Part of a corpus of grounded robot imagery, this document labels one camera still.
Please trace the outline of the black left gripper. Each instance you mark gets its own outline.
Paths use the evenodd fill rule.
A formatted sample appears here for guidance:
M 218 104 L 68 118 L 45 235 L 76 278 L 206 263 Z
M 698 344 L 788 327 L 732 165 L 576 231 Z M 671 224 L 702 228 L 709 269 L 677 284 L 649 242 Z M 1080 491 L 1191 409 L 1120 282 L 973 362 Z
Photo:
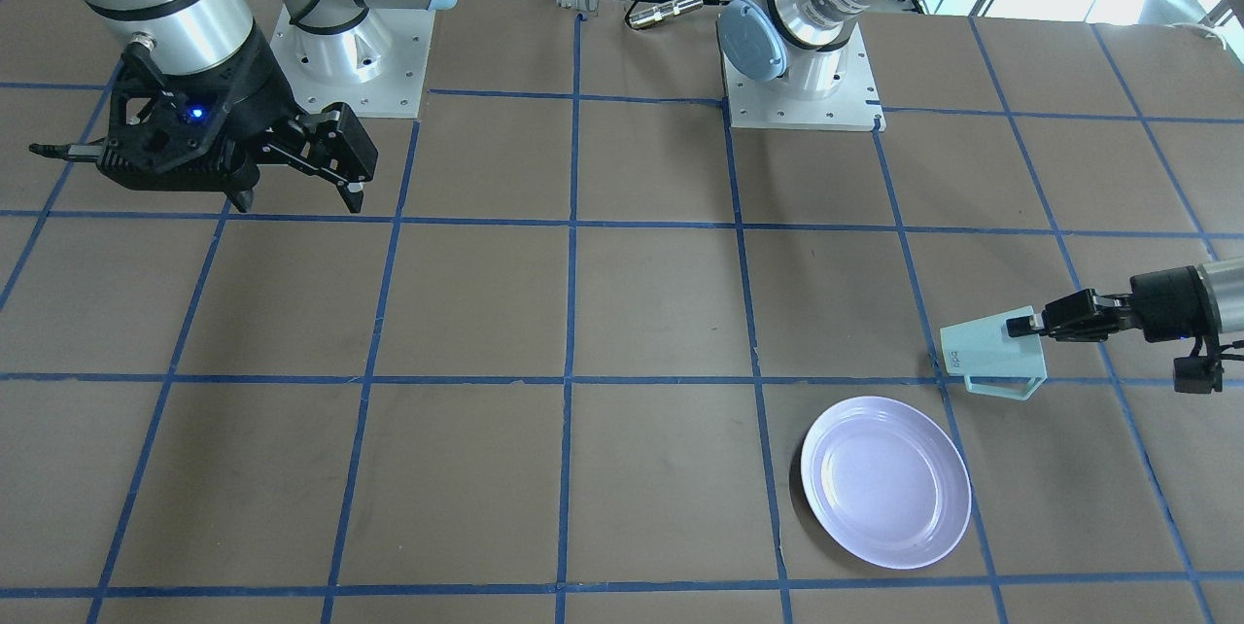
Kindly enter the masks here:
M 1044 306 L 1039 314 L 1006 319 L 1013 339 L 1107 339 L 1136 327 L 1147 342 L 1219 341 L 1219 277 L 1207 265 L 1188 265 L 1138 273 L 1130 295 L 1100 295 L 1084 288 Z

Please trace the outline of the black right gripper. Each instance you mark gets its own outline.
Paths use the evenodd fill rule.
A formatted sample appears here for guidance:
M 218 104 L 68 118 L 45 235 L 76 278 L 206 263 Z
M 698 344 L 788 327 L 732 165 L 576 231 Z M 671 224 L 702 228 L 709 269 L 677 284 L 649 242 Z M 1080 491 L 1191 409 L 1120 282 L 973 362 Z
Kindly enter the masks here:
M 223 191 L 253 213 L 259 167 L 291 167 L 336 186 L 358 215 L 379 152 L 352 106 L 305 114 L 258 24 L 226 61 L 192 75 L 156 67 L 151 35 L 121 52 L 97 172 L 136 191 Z

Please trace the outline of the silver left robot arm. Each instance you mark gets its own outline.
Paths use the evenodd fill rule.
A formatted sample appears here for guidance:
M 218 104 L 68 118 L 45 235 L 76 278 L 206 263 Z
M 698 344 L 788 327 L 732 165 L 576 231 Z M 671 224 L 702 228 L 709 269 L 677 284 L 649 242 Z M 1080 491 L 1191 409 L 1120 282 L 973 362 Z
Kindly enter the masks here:
M 884 124 L 857 29 L 881 0 L 731 0 L 718 21 L 728 101 L 746 128 L 863 131 Z M 986 323 L 986 339 L 1101 342 L 1140 329 L 1191 339 L 1197 360 L 1242 349 L 1242 260 L 1136 275 L 1125 295 L 1092 288 Z

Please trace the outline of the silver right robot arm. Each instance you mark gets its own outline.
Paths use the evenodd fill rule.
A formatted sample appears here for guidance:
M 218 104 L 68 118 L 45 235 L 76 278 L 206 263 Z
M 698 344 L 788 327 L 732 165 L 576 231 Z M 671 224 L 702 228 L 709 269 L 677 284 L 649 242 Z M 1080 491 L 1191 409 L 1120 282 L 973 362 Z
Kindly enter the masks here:
M 88 163 L 131 191 L 221 191 L 253 208 L 262 167 L 328 181 L 361 213 L 379 159 L 355 104 L 294 91 L 246 0 L 85 0 L 119 40 L 104 135 L 31 143 Z M 457 0 L 282 0 L 294 62 L 325 87 L 369 87 L 403 72 L 381 10 L 435 12 Z

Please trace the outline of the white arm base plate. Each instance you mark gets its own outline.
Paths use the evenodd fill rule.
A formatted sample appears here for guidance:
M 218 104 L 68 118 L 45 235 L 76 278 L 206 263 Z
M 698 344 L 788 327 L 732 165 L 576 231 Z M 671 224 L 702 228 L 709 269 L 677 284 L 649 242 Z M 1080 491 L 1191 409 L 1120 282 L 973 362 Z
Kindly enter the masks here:
M 887 121 L 863 29 L 853 27 L 833 52 L 797 52 L 786 75 L 746 78 L 722 60 L 730 123 L 749 129 L 884 131 Z
M 432 10 L 373 9 L 360 26 L 323 36 L 299 30 L 282 9 L 270 45 L 304 109 L 343 102 L 360 118 L 414 121 L 434 22 Z

